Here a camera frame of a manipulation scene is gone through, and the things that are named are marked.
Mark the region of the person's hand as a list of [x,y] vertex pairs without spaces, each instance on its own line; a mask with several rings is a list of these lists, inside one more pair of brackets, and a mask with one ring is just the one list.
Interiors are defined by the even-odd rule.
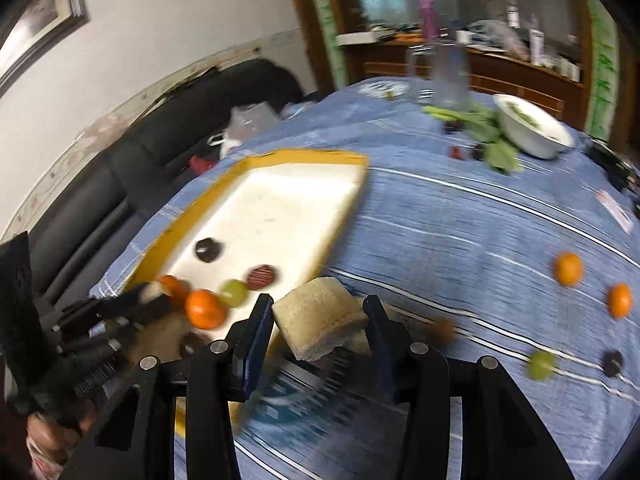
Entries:
[[98,410],[93,401],[86,401],[84,416],[78,428],[70,429],[34,413],[27,419],[26,445],[32,459],[30,474],[34,479],[57,479],[74,449],[90,429]]

